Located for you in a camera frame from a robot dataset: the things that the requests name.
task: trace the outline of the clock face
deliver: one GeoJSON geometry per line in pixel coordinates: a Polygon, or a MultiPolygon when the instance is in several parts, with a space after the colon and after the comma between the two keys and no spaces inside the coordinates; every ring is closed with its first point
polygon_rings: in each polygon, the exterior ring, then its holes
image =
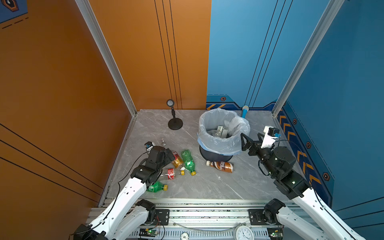
{"type": "Polygon", "coordinates": [[[254,240],[254,236],[249,227],[239,226],[235,230],[235,240],[254,240]]]}

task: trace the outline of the trash can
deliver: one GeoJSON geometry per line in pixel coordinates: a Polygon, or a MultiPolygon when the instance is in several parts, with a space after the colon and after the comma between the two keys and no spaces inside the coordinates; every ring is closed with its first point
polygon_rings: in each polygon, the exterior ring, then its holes
{"type": "Polygon", "coordinates": [[[209,161],[228,161],[233,155],[240,154],[240,134],[249,135],[251,127],[248,120],[237,115],[234,111],[215,108],[203,113],[199,119],[197,141],[200,144],[201,155],[209,161]],[[228,128],[228,137],[214,137],[207,132],[216,130],[218,126],[228,128]]]}

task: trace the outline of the plastic garbage bag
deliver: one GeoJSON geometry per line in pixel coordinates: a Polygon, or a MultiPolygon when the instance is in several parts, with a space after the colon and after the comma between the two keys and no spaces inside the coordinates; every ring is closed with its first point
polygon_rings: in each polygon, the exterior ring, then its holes
{"type": "Polygon", "coordinates": [[[209,135],[214,137],[221,137],[221,132],[219,130],[210,130],[207,132],[209,135]]]}
{"type": "Polygon", "coordinates": [[[225,156],[237,155],[242,152],[240,134],[249,135],[250,131],[248,120],[238,116],[236,112],[215,108],[200,116],[197,141],[204,150],[225,156]],[[217,130],[218,126],[227,127],[230,137],[214,137],[207,133],[217,130]]]}

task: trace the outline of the green plastic bottle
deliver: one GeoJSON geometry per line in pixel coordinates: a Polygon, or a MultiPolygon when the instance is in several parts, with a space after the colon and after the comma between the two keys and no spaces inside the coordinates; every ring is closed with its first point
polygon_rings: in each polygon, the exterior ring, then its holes
{"type": "Polygon", "coordinates": [[[191,152],[187,149],[181,152],[181,157],[183,158],[185,168],[191,172],[191,175],[196,175],[195,171],[195,162],[193,161],[191,152]]]}
{"type": "Polygon", "coordinates": [[[168,185],[162,184],[161,182],[157,181],[153,185],[148,187],[147,192],[158,192],[160,190],[168,190],[168,185]]]}

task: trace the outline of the blue wall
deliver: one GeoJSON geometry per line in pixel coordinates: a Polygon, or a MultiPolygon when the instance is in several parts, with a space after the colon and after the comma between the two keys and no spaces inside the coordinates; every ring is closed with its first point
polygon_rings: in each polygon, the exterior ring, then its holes
{"type": "MultiPolygon", "coordinates": [[[[384,1],[345,1],[288,98],[334,178],[333,209],[384,197],[384,1]]],[[[337,211],[367,239],[384,199],[337,211]]]]}
{"type": "Polygon", "coordinates": [[[212,0],[207,95],[226,96],[240,107],[246,103],[260,108],[275,101],[327,4],[328,0],[212,0]]]}

